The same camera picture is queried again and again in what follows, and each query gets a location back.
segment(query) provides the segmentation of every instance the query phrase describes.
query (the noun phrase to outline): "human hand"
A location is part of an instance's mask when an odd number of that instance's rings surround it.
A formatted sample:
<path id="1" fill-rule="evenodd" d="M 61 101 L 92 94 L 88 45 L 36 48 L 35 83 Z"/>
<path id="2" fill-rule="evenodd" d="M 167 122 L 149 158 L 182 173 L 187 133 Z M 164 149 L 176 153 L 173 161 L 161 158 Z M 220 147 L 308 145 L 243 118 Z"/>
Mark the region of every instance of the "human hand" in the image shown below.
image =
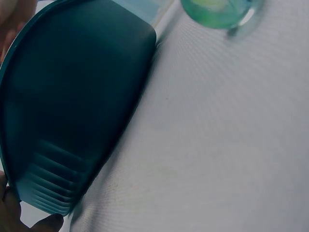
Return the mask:
<path id="1" fill-rule="evenodd" d="M 1 232 L 59 232 L 63 224 L 61 215 L 51 215 L 32 228 L 20 221 L 21 207 L 11 187 L 6 187 L 4 172 L 0 171 L 0 231 Z"/>
<path id="2" fill-rule="evenodd" d="M 34 16 L 36 6 L 37 0 L 17 0 L 16 6 L 10 16 L 8 16 L 2 23 L 0 21 L 0 62 L 3 62 L 4 57 L 17 34 Z"/>

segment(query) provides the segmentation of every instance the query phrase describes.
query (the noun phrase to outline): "teal plastic container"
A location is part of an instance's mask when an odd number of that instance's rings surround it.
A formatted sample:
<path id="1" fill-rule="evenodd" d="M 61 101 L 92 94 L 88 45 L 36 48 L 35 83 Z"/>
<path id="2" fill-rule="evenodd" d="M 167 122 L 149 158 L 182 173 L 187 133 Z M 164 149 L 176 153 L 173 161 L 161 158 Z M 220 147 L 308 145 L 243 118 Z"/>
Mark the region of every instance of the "teal plastic container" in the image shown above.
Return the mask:
<path id="1" fill-rule="evenodd" d="M 25 26 L 0 69 L 1 161 L 21 200 L 72 210 L 134 112 L 155 42 L 111 0 L 59 0 Z"/>

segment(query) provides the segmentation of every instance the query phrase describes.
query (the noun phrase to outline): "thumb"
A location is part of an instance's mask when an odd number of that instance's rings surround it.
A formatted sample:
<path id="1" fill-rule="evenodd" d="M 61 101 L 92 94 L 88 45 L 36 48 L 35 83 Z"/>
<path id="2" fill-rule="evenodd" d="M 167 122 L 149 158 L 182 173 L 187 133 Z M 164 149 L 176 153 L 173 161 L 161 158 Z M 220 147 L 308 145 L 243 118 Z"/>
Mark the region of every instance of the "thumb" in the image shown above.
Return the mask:
<path id="1" fill-rule="evenodd" d="M 61 214 L 53 214 L 47 218 L 37 222 L 31 232 L 59 232 L 63 225 L 63 217 Z"/>

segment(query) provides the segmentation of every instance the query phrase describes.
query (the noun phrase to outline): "green glass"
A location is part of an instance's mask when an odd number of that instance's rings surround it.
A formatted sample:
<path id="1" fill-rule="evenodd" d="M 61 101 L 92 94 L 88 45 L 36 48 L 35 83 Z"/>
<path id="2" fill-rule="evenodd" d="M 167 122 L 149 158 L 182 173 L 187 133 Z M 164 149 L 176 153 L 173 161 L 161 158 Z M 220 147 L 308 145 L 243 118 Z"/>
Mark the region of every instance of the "green glass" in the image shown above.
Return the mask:
<path id="1" fill-rule="evenodd" d="M 196 22 L 209 28 L 235 27 L 247 14 L 252 0 L 181 0 Z"/>

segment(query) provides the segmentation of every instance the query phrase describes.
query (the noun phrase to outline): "plastic container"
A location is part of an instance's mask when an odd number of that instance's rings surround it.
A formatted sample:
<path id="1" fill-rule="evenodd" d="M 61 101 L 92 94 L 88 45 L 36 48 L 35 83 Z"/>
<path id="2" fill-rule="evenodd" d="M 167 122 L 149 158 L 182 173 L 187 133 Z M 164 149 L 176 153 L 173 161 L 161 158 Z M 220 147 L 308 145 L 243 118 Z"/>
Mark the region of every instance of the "plastic container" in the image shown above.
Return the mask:
<path id="1" fill-rule="evenodd" d="M 155 42 L 111 0 L 56 1 L 19 33 L 0 69 L 0 144 L 21 200 L 72 210 L 130 120 Z"/>

